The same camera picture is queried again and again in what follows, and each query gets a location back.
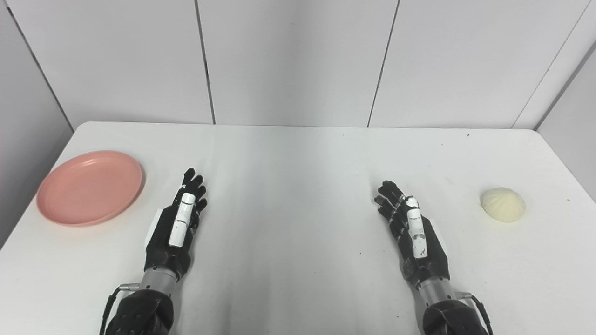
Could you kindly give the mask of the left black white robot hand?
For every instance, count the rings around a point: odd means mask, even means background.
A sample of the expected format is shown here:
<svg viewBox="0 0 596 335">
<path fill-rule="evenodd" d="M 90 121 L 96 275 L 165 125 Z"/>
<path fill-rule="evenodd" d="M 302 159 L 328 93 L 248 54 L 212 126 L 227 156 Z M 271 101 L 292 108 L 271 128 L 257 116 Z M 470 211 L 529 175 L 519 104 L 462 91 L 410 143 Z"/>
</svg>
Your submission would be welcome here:
<svg viewBox="0 0 596 335">
<path fill-rule="evenodd" d="M 181 280 L 191 267 L 191 246 L 207 207 L 203 176 L 190 167 L 172 204 L 161 210 L 145 247 L 144 271 L 165 269 Z"/>
</svg>

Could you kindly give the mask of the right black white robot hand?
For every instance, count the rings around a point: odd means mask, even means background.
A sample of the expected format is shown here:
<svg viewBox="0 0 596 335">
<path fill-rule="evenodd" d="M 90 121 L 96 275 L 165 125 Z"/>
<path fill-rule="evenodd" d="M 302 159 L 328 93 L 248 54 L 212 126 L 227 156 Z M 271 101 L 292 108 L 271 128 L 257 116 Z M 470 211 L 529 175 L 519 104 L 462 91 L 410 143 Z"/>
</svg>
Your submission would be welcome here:
<svg viewBox="0 0 596 335">
<path fill-rule="evenodd" d="M 405 279 L 414 288 L 436 278 L 450 280 L 448 258 L 417 199 L 406 196 L 392 181 L 383 181 L 374 201 L 398 245 Z"/>
</svg>

